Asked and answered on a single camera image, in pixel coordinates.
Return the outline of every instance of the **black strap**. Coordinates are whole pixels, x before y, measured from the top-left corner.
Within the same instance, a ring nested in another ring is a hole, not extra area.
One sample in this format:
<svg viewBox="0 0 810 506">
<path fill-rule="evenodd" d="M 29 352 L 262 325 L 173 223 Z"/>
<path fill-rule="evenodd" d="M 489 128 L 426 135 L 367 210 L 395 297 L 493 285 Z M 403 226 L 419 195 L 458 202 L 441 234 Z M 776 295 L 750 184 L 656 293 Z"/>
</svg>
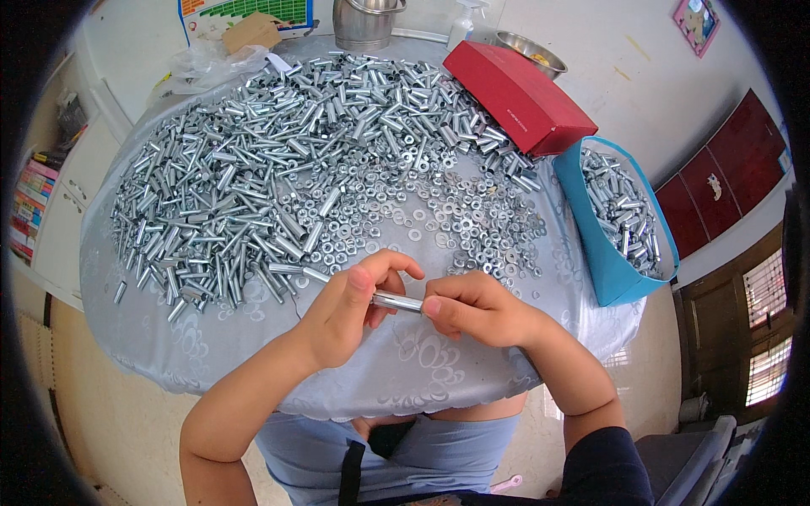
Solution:
<svg viewBox="0 0 810 506">
<path fill-rule="evenodd" d="M 365 453 L 365 445 L 354 440 L 346 450 L 343 467 L 340 470 L 338 506 L 357 504 L 357 496 L 360 494 L 360 464 L 363 461 L 363 453 Z"/>
</svg>

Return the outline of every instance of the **picture frame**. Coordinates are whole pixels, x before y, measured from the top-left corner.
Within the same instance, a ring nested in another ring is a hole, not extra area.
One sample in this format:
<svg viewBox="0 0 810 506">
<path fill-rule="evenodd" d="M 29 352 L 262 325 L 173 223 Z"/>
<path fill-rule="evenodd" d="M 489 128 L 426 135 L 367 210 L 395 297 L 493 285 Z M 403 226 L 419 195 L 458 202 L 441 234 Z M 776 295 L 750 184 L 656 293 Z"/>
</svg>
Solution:
<svg viewBox="0 0 810 506">
<path fill-rule="evenodd" d="M 720 18 L 710 0 L 681 0 L 672 15 L 697 57 L 703 58 L 720 29 Z"/>
</svg>

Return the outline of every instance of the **tablecloth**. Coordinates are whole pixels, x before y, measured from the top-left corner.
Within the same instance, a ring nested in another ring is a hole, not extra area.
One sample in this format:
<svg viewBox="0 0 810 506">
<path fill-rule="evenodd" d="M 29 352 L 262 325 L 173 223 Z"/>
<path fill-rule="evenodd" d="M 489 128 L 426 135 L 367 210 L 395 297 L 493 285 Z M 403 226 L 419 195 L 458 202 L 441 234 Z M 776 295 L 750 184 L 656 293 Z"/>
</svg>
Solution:
<svg viewBox="0 0 810 506">
<path fill-rule="evenodd" d="M 275 52 L 294 62 L 332 49 L 333 38 L 320 36 L 284 41 Z M 433 42 L 395 37 L 389 48 L 377 54 L 440 65 L 446 51 Z M 311 282 L 298 296 L 287 294 L 285 304 L 279 305 L 264 285 L 250 279 L 245 283 L 245 304 L 236 310 L 226 304 L 209 304 L 204 313 L 187 308 L 169 324 L 170 307 L 154 282 L 139 291 L 134 275 L 117 257 L 109 214 L 120 175 L 132 155 L 159 121 L 190 100 L 204 103 L 232 85 L 226 83 L 185 99 L 170 97 L 153 106 L 121 147 L 82 226 L 81 292 L 87 322 L 99 347 L 122 369 L 137 372 L 172 393 L 204 393 L 259 348 L 291 329 L 321 286 Z M 458 158 L 454 170 L 459 174 L 468 178 L 478 173 L 471 159 L 464 155 Z M 540 279 L 516 276 L 514 286 L 524 301 L 551 315 L 598 359 L 605 360 L 635 336 L 646 300 L 610 308 L 597 305 L 577 227 L 550 159 L 539 166 L 538 175 L 544 191 L 531 197 L 547 231 L 535 240 L 539 252 L 535 261 L 543 275 Z M 410 214 L 417 208 L 426 209 L 416 195 L 409 195 L 403 209 Z M 413 241 L 408 238 L 408 228 L 387 219 L 377 241 L 380 246 L 414 257 L 426 279 L 433 279 L 445 275 L 453 250 L 440 248 L 434 240 L 436 232 L 424 230 L 424 223 L 415 222 L 422 238 Z M 361 249 L 345 268 L 366 255 Z M 424 281 L 405 278 L 407 294 L 423 297 Z M 113 295 L 122 280 L 127 281 L 128 288 L 116 305 Z M 489 403 L 541 382 L 518 348 L 490 348 L 468 336 L 455 342 L 436 332 L 426 317 L 399 312 L 387 317 L 379 329 L 367 330 L 348 363 L 311 376 L 278 409 L 338 421 L 409 415 Z"/>
</svg>

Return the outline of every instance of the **white cabinet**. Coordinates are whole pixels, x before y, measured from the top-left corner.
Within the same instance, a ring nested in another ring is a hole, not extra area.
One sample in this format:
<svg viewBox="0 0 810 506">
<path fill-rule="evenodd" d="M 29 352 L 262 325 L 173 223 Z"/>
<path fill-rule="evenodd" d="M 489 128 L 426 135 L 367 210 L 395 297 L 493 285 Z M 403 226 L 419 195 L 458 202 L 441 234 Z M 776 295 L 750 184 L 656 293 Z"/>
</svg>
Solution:
<svg viewBox="0 0 810 506">
<path fill-rule="evenodd" d="M 64 295 L 81 300 L 79 232 L 87 208 L 61 182 L 48 200 L 36 240 L 32 267 Z"/>
<path fill-rule="evenodd" d="M 23 272 L 46 291 L 82 309 L 79 236 L 82 218 L 98 193 L 120 145 L 96 115 L 70 150 L 40 222 L 31 269 Z"/>
<path fill-rule="evenodd" d="M 107 121 L 97 115 L 70 151 L 59 179 L 84 206 L 98 193 L 119 147 Z"/>
</svg>

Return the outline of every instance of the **person's left hand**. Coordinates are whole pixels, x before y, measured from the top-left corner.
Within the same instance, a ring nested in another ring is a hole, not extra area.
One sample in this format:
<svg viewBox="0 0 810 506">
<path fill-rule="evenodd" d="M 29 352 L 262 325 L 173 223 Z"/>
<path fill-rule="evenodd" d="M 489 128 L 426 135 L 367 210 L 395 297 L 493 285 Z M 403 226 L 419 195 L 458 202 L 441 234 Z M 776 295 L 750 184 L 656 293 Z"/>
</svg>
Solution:
<svg viewBox="0 0 810 506">
<path fill-rule="evenodd" d="M 414 279 L 424 278 L 416 260 L 406 254 L 381 249 L 349 270 L 332 276 L 301 321 L 292 329 L 305 340 L 318 369 L 337 368 L 352 357 L 363 337 L 363 325 L 376 329 L 393 309 L 370 304 L 377 288 L 405 295 L 399 277 L 404 270 Z"/>
</svg>

